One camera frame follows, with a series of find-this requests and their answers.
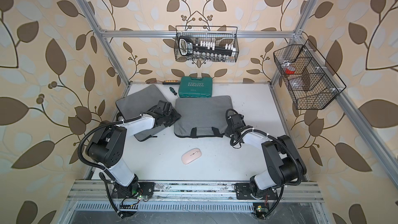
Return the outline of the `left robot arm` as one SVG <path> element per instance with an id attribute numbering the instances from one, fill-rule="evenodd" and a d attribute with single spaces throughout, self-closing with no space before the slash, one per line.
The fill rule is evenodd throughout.
<path id="1" fill-rule="evenodd" d="M 170 127 L 181 118 L 170 102 L 157 105 L 131 119 L 105 122 L 88 132 L 77 147 L 78 159 L 104 172 L 119 186 L 132 184 L 136 175 L 123 160 L 126 138 L 157 127 Z"/>

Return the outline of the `pink computer mouse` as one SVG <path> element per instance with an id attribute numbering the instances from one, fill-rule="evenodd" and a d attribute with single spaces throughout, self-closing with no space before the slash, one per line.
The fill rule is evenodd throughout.
<path id="1" fill-rule="evenodd" d="M 183 164 L 188 165 L 202 156 L 199 148 L 194 148 L 182 155 L 181 160 Z"/>

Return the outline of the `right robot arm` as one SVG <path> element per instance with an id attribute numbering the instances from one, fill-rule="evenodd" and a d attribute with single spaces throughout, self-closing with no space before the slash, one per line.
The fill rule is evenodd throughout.
<path id="1" fill-rule="evenodd" d="M 226 111 L 227 130 L 230 146 L 239 149 L 247 144 L 263 152 L 266 169 L 252 176 L 252 193 L 261 192 L 285 185 L 301 184 L 306 174 L 306 166 L 292 139 L 287 135 L 273 137 L 270 134 L 245 124 L 244 116 L 233 109 Z"/>

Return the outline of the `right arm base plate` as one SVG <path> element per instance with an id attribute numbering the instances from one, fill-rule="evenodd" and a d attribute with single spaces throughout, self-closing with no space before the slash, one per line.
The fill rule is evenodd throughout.
<path id="1" fill-rule="evenodd" d="M 277 200 L 278 193 L 272 188 L 266 190 L 252 190 L 250 183 L 236 183 L 233 186 L 238 200 Z"/>

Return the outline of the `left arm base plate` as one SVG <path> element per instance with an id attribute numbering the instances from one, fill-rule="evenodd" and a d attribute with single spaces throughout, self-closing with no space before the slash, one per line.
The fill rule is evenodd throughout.
<path id="1" fill-rule="evenodd" d="M 153 182 L 131 182 L 128 186 L 114 183 L 112 197 L 117 199 L 138 199 L 139 197 L 151 198 L 154 193 Z"/>

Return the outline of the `grey laptop bag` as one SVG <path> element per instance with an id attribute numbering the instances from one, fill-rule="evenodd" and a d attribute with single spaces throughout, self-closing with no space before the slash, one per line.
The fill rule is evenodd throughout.
<path id="1" fill-rule="evenodd" d="M 178 98 L 175 110 L 181 118 L 174 123 L 174 134 L 178 138 L 221 138 L 228 127 L 226 112 L 232 108 L 228 95 Z"/>
<path id="2" fill-rule="evenodd" d="M 156 106 L 159 101 L 167 102 L 167 99 L 156 85 L 150 85 L 136 93 L 117 100 L 116 107 L 124 119 L 131 119 Z M 134 136 L 139 142 L 143 142 L 150 138 L 155 138 L 165 128 L 162 124 L 152 129 L 144 130 Z"/>

